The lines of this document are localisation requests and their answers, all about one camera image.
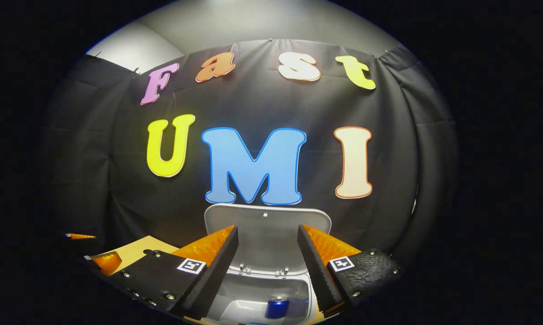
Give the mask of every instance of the gray wall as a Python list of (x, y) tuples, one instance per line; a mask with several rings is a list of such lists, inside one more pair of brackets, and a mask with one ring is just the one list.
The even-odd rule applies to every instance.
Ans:
[(199, 50), (269, 38), (331, 43), (376, 56), (398, 44), (326, 0), (179, 0), (122, 27), (87, 54), (101, 51), (98, 57), (143, 73)]

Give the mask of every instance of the blue letter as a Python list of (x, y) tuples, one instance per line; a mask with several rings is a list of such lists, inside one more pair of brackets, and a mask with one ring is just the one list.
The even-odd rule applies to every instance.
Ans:
[(251, 203), (267, 177), (267, 191), (262, 202), (268, 205), (290, 205), (302, 201), (298, 192), (298, 156), (306, 142), (306, 134), (294, 128), (278, 128), (271, 132), (254, 160), (239, 133), (233, 128), (212, 128), (203, 132), (203, 142), (212, 154), (212, 190), (205, 199), (211, 203), (232, 203), (231, 175), (241, 198)]

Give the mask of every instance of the yellow letter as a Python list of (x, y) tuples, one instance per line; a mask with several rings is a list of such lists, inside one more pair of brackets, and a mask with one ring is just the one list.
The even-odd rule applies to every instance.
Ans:
[(173, 142), (173, 155), (169, 161), (161, 158), (161, 138), (167, 127), (167, 120), (153, 121), (147, 127), (149, 139), (147, 142), (147, 165), (152, 173), (161, 177), (172, 177), (179, 173), (185, 162), (187, 150), (187, 132), (189, 126), (195, 121), (191, 114), (180, 115), (173, 119), (175, 127), (175, 141)]
[(322, 76), (321, 72), (313, 66), (316, 64), (314, 58), (307, 54), (285, 52), (280, 54), (278, 70), (284, 78), (295, 80), (315, 81)]
[(375, 82), (364, 77), (362, 70), (369, 71), (368, 66), (364, 63), (358, 62), (358, 59), (352, 56), (336, 57), (336, 61), (344, 64), (345, 73), (348, 78), (352, 80), (356, 86), (360, 86), (366, 89), (374, 89), (376, 87)]
[(221, 77), (224, 74), (228, 74), (235, 68), (235, 64), (232, 63), (233, 60), (234, 54), (231, 52), (224, 52), (210, 57), (201, 64), (203, 69), (195, 76), (195, 81), (205, 82), (212, 77)]
[(368, 183), (368, 148), (372, 134), (360, 127), (342, 127), (334, 131), (336, 139), (342, 143), (344, 171), (342, 183), (336, 187), (339, 198), (360, 198), (372, 193)]

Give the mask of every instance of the black fabric backdrop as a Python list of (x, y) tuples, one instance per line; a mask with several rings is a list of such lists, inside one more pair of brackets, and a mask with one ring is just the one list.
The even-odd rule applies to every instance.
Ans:
[[(208, 58), (234, 53), (232, 72), (207, 82), (195, 75)], [(322, 73), (316, 82), (286, 79), (278, 72), (284, 52), (311, 55)], [(352, 83), (336, 56), (352, 55), (370, 68), (375, 90)], [(182, 247), (206, 235), (203, 212), (211, 204), (210, 151), (201, 140), (208, 128), (235, 128), (255, 157), (270, 132), (290, 127), (306, 132), (299, 155), (298, 191), (292, 207), (314, 208), (332, 220), (331, 235), (364, 250), (378, 247), (407, 263), (443, 216), (455, 186), (455, 126), (434, 80), (399, 46), (375, 58), (311, 41), (235, 43), (166, 62), (179, 70), (158, 91), (158, 101), (140, 105), (148, 73), (132, 74), (86, 56), (61, 82), (43, 127), (42, 166), (48, 224), (96, 235), (81, 255), (94, 255), (152, 235)], [(196, 116), (189, 128), (183, 169), (158, 177), (147, 166), (149, 123)], [(333, 131), (370, 130), (368, 181), (372, 193), (335, 196), (342, 178), (342, 149)], [(162, 156), (170, 157), (175, 128), (168, 127)], [(252, 205), (265, 205), (264, 181)], [(418, 203), (411, 214), (418, 188)], [(230, 181), (230, 190), (237, 189)], [(245, 204), (240, 195), (236, 204)]]

